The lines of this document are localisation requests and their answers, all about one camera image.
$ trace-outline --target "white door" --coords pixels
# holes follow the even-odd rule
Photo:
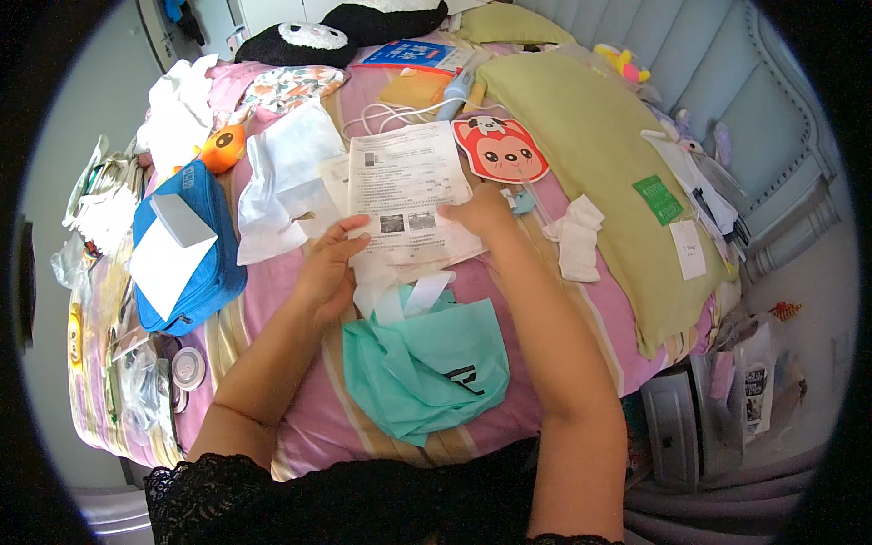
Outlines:
[[[303,0],[239,0],[239,7],[252,37],[274,24],[306,20]]]
[[[173,40],[167,33],[167,27],[164,26],[163,16],[159,11],[162,8],[158,6],[156,0],[137,0],[136,4],[160,69],[167,73],[175,61],[179,60],[179,56],[175,51]]]

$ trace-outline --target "blue pouch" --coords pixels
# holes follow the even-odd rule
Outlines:
[[[140,324],[146,331],[164,331],[181,337],[206,321],[245,289],[245,267],[236,265],[239,244],[233,231],[233,220],[224,198],[224,190],[201,160],[194,160],[175,176],[154,190],[153,194],[177,194],[217,235],[218,240],[203,257],[191,275],[169,320],[160,317],[139,288],[136,306]],[[158,221],[151,205],[151,195],[142,200],[133,215],[133,247]]]

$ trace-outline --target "pillow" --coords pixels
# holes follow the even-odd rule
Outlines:
[[[475,44],[574,44],[576,39],[533,11],[513,3],[492,2],[463,12],[457,37]]]
[[[255,60],[273,66],[326,65],[345,68],[358,47],[342,31],[323,24],[281,23],[251,37],[235,62]]]
[[[691,209],[669,167],[639,135],[661,130],[657,119],[617,78],[559,51],[497,58],[475,76],[533,135],[566,196],[585,194],[605,215],[596,246],[630,300],[639,353],[654,358],[666,338],[693,327],[727,279],[714,242],[698,228],[705,274],[685,282],[669,226],[633,187],[656,174]]]
[[[333,8],[321,23],[366,47],[429,34],[447,14],[445,0],[349,0]]]

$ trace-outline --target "white cable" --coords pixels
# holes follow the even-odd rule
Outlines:
[[[346,134],[346,132],[345,132],[346,129],[348,129],[349,126],[352,126],[355,123],[363,123],[366,133],[372,136],[373,132],[370,129],[370,125],[369,125],[369,123],[367,123],[367,121],[369,119],[380,118],[380,117],[385,116],[385,115],[390,115],[390,117],[388,119],[385,119],[384,121],[382,121],[382,124],[378,127],[378,132],[375,134],[381,134],[382,131],[385,130],[385,125],[387,125],[387,123],[393,119],[399,119],[400,121],[402,121],[403,123],[406,123],[407,125],[412,125],[412,122],[409,119],[406,119],[405,116],[414,115],[418,119],[420,119],[421,122],[429,123],[429,121],[426,118],[421,116],[422,113],[430,112],[431,110],[434,110],[436,108],[440,108],[443,105],[448,104],[449,102],[454,102],[455,100],[463,100],[465,103],[467,103],[471,106],[474,106],[479,110],[493,110],[494,108],[502,108],[503,110],[506,109],[505,106],[500,105],[500,104],[494,104],[492,106],[479,106],[479,105],[475,104],[474,102],[470,102],[469,100],[463,99],[461,97],[453,97],[453,98],[448,99],[448,100],[443,100],[442,102],[439,102],[438,104],[434,104],[433,106],[429,106],[429,107],[421,109],[421,110],[415,110],[414,108],[412,108],[410,106],[398,106],[396,108],[393,108],[393,107],[388,106],[387,104],[384,104],[381,102],[373,102],[372,104],[369,104],[369,105],[364,107],[364,109],[360,112],[360,115],[361,115],[360,118],[352,119],[351,121],[342,125],[342,130],[340,131],[340,134],[342,135],[342,138],[344,140],[351,140],[351,138],[349,138],[348,134]],[[370,108],[372,108],[373,106],[380,106],[380,107],[384,108],[385,111],[381,112],[381,113],[374,113],[372,115],[366,115],[366,111],[369,110]]]

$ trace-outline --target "gray upholstered headboard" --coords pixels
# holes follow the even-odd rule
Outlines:
[[[829,185],[842,171],[835,140],[801,68],[747,0],[514,0],[578,43],[623,45],[651,69],[658,107],[691,113],[713,152],[711,127],[732,136],[730,173],[751,197],[739,211],[750,232],[754,282],[785,265],[840,220]]]

